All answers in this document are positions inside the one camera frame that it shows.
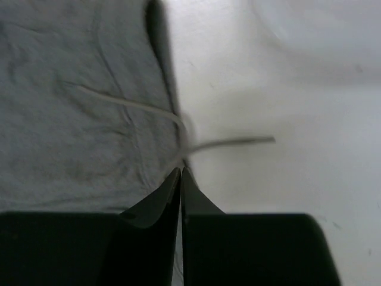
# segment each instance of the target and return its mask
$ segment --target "gray textile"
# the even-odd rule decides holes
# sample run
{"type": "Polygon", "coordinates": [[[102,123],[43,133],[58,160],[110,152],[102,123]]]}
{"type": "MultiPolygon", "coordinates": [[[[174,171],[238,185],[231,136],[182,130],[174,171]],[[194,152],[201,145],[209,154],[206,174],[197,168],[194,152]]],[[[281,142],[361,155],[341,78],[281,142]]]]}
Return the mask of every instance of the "gray textile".
{"type": "Polygon", "coordinates": [[[76,88],[170,109],[145,6],[1,1],[0,212],[108,212],[155,189],[177,150],[174,124],[76,88]]]}

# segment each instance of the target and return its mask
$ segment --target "fabric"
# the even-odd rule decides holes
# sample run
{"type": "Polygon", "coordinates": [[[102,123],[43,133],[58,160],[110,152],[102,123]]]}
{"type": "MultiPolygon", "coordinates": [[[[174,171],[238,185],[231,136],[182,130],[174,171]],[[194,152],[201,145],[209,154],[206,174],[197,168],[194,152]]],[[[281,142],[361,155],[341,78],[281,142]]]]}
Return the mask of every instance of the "fabric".
{"type": "MultiPolygon", "coordinates": [[[[116,212],[158,186],[177,151],[174,124],[77,88],[171,109],[146,8],[1,1],[0,212],[116,212]]],[[[173,285],[182,285],[180,231],[173,285]]]]}

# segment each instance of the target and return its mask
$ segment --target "black object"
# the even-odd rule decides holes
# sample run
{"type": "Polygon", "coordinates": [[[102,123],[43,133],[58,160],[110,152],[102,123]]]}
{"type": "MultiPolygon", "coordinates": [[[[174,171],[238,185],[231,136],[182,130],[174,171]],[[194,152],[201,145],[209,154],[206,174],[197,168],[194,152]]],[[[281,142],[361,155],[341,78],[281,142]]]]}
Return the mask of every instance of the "black object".
{"type": "Polygon", "coordinates": [[[0,216],[0,285],[170,285],[180,170],[117,214],[0,216]]]}
{"type": "Polygon", "coordinates": [[[182,173],[186,286],[340,285],[324,235],[304,214],[224,214],[182,173]]]}
{"type": "Polygon", "coordinates": [[[0,216],[0,285],[171,284],[182,196],[185,286],[340,285],[304,214],[224,214],[185,169],[116,214],[0,216]]]}

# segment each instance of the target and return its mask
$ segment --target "white cable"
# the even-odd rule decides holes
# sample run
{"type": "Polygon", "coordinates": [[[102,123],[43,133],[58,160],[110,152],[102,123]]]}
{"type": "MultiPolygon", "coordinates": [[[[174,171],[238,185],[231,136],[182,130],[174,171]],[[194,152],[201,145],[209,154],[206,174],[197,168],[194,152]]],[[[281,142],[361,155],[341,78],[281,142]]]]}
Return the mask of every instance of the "white cable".
{"type": "Polygon", "coordinates": [[[201,150],[205,150],[209,148],[215,148],[215,147],[227,146],[227,145],[234,146],[234,145],[246,145],[246,144],[275,143],[274,137],[265,136],[265,137],[233,138],[233,139],[227,139],[227,140],[211,141],[211,142],[202,143],[193,148],[188,148],[186,127],[184,123],[182,122],[181,118],[177,116],[176,114],[169,112],[167,110],[163,110],[161,108],[153,107],[153,106],[143,104],[140,102],[127,100],[124,98],[117,98],[111,95],[103,94],[102,92],[94,91],[93,89],[89,89],[81,85],[76,85],[76,88],[100,100],[104,100],[104,101],[108,101],[108,102],[112,102],[116,104],[121,104],[126,107],[138,108],[138,109],[168,118],[172,120],[173,122],[175,122],[175,124],[179,127],[180,150],[177,152],[174,158],[168,164],[166,164],[166,166],[163,168],[163,171],[160,173],[158,177],[159,184],[162,183],[162,181],[172,171],[173,168],[178,166],[182,160],[186,159],[188,155],[192,153],[199,152],[201,150]]]}

